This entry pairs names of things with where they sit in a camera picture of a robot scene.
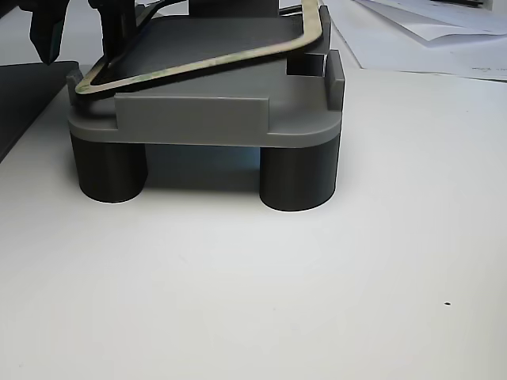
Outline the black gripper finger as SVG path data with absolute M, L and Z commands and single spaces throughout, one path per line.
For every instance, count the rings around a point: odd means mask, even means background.
M 59 57 L 66 17 L 65 1 L 35 1 L 31 10 L 30 40 L 40 60 L 51 65 Z
M 104 57 L 112 60 L 126 48 L 136 33 L 134 0 L 89 0 L 101 18 Z

